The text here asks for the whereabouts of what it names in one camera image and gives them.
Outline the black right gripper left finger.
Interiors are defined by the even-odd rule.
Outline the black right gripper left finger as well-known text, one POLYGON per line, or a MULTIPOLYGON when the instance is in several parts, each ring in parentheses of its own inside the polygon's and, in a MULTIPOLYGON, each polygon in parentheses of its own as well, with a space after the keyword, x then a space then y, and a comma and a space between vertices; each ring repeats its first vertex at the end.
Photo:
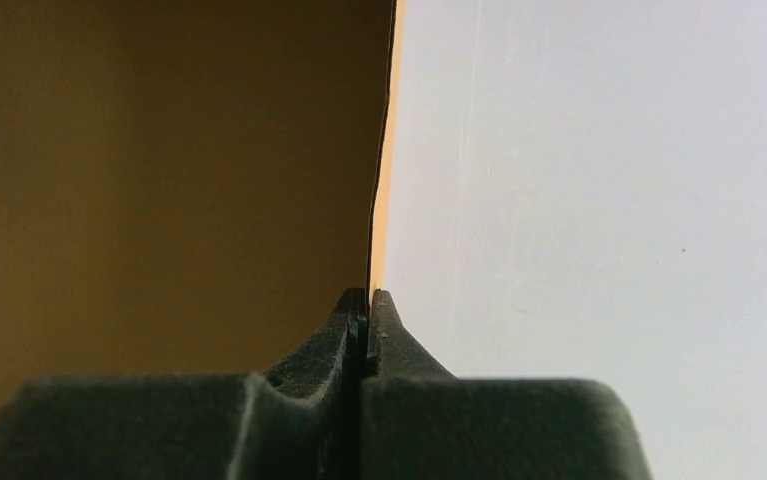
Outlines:
POLYGON ((367 295, 264 372, 51 377, 0 411, 0 479, 355 479, 367 295))

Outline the brown cardboard box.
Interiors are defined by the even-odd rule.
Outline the brown cardboard box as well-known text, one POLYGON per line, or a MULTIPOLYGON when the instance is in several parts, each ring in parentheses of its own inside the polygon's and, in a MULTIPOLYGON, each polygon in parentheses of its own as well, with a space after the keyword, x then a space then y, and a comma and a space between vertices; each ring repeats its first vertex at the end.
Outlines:
POLYGON ((388 1, 0 1, 0 407, 263 369, 366 281, 388 1))

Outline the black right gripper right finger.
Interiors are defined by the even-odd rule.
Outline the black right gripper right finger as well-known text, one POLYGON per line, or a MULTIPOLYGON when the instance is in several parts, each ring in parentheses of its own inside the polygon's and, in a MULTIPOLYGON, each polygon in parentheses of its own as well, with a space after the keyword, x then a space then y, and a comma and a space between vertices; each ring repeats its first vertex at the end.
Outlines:
POLYGON ((632 416, 585 379, 459 379, 377 291, 361 383, 365 479, 648 479, 632 416))

